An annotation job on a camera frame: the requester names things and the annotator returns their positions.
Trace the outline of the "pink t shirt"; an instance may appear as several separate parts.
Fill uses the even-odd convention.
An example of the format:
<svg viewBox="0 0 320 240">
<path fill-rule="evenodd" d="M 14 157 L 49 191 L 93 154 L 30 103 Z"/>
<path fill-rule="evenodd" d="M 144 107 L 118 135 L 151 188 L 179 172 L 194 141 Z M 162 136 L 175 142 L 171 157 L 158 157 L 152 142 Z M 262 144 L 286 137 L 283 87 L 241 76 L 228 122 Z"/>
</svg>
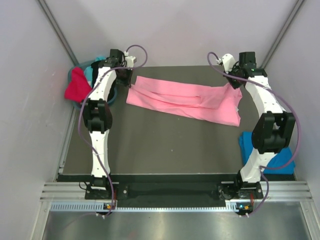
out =
<svg viewBox="0 0 320 240">
<path fill-rule="evenodd" d="M 227 83 L 205 86 L 138 76 L 126 103 L 162 113 L 238 127 L 239 89 Z"/>
</svg>

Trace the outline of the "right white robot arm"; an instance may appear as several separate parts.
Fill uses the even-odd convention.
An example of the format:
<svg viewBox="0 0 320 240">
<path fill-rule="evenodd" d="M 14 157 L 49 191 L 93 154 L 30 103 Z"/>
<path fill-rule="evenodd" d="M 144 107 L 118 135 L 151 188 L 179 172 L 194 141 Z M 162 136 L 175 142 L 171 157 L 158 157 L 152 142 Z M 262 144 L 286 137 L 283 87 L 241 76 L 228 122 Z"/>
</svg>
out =
<svg viewBox="0 0 320 240">
<path fill-rule="evenodd" d="M 259 114 L 252 134 L 253 149 L 243 168 L 237 173 L 234 183 L 223 184 L 219 195 L 225 200 L 234 198 L 262 198 L 261 174 L 268 163 L 289 146 L 296 119 L 286 112 L 271 93 L 268 75 L 257 67 L 254 52 L 241 52 L 239 59 L 231 54 L 222 57 L 224 72 L 234 89 L 241 86 L 250 94 Z"/>
</svg>

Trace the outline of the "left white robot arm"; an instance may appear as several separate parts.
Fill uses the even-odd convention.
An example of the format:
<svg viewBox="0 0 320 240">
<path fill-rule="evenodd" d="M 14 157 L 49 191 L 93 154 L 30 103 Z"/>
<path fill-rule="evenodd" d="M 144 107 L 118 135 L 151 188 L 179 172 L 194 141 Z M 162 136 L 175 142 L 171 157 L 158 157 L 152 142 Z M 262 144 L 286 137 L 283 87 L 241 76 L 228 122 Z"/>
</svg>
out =
<svg viewBox="0 0 320 240">
<path fill-rule="evenodd" d="M 132 67 L 136 58 L 128 52 L 111 49 L 109 57 L 99 62 L 93 91 L 82 102 L 82 117 L 90 136 L 92 170 L 86 186 L 86 200 L 112 200 L 114 187 L 110 178 L 108 160 L 108 135 L 113 117 L 108 104 L 110 92 L 116 81 L 130 85 Z"/>
</svg>

